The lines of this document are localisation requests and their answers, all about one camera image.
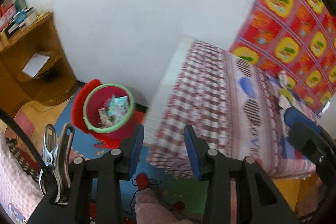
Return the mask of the teal snack wrapper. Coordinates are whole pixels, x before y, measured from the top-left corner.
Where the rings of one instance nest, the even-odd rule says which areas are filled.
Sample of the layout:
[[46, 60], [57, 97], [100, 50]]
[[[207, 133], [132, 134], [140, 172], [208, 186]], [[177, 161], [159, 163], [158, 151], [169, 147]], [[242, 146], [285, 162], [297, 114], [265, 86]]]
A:
[[108, 119], [112, 122], [112, 124], [118, 123], [126, 116], [128, 108], [129, 100], [127, 96], [116, 97], [113, 95], [108, 101], [106, 107]]

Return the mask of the colourful foam floor mat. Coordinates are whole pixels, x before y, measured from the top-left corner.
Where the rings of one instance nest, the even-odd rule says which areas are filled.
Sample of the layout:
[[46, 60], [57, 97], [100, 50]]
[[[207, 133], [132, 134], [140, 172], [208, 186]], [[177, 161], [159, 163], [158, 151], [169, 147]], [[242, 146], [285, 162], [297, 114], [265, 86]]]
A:
[[51, 217], [56, 223], [137, 223], [135, 216], [135, 174], [146, 172], [159, 200], [169, 212], [177, 214], [176, 203], [184, 205], [179, 215], [200, 222], [206, 204], [208, 184], [193, 178], [176, 179], [153, 168], [146, 161], [148, 148], [140, 145], [143, 128], [137, 126], [132, 141], [113, 156], [104, 149], [101, 156], [94, 156], [93, 138], [75, 134], [75, 145], [85, 154], [79, 164], [70, 163], [70, 203], [55, 205]]

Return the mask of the red bin with green rim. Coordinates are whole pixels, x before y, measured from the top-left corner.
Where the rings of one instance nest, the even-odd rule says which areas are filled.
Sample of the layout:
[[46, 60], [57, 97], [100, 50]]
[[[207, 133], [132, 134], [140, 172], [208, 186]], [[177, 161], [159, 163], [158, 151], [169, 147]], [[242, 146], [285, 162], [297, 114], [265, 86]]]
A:
[[103, 84], [86, 97], [83, 119], [86, 127], [98, 134], [117, 134], [131, 122], [135, 101], [131, 92], [122, 85]]

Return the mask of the checkered red bed sheet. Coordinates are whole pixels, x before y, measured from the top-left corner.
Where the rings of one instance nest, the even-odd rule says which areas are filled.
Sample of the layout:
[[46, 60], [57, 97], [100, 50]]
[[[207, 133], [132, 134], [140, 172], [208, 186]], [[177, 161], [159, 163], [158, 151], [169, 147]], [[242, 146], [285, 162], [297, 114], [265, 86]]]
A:
[[275, 179], [305, 178], [315, 165], [287, 141], [280, 87], [261, 69], [211, 44], [182, 40], [145, 118], [147, 161], [191, 177], [183, 130], [190, 124], [226, 157], [254, 157]]

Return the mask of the metal spring clip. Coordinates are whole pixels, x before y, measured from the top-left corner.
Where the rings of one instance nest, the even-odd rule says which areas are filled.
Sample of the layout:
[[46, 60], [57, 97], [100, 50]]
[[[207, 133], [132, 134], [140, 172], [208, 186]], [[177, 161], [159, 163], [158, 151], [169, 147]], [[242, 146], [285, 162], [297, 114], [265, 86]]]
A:
[[56, 134], [53, 125], [45, 127], [42, 160], [50, 177], [43, 170], [39, 174], [39, 186], [43, 194], [53, 186], [57, 186], [54, 203], [66, 205], [70, 194], [71, 179], [68, 171], [70, 151], [74, 139], [75, 128], [72, 124], [64, 124], [60, 135]]

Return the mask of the wooden bedside cabinet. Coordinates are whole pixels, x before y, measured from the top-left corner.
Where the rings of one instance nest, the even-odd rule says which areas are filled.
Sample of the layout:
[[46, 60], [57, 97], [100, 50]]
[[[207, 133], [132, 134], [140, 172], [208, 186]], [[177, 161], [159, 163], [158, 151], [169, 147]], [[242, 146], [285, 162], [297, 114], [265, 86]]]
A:
[[1, 32], [1, 109], [7, 114], [14, 117], [30, 101], [58, 105], [77, 87], [52, 12], [10, 37]]

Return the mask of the white paper sheet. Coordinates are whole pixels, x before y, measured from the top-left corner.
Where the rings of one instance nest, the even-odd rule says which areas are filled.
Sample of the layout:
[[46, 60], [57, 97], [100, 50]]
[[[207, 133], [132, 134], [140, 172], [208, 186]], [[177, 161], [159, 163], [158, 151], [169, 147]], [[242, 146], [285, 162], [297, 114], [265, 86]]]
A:
[[50, 56], [46, 56], [41, 53], [34, 53], [28, 63], [23, 68], [22, 72], [25, 75], [34, 78], [42, 69], [42, 67], [47, 63], [47, 61], [49, 61], [50, 58]]

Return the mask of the red floral wall covering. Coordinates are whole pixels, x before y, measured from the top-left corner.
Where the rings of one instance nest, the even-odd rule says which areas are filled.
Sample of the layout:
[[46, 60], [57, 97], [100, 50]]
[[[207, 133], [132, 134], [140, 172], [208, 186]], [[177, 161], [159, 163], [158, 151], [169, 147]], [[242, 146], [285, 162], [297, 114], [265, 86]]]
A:
[[319, 112], [335, 94], [335, 17], [322, 0], [255, 0], [230, 52], [277, 76]]

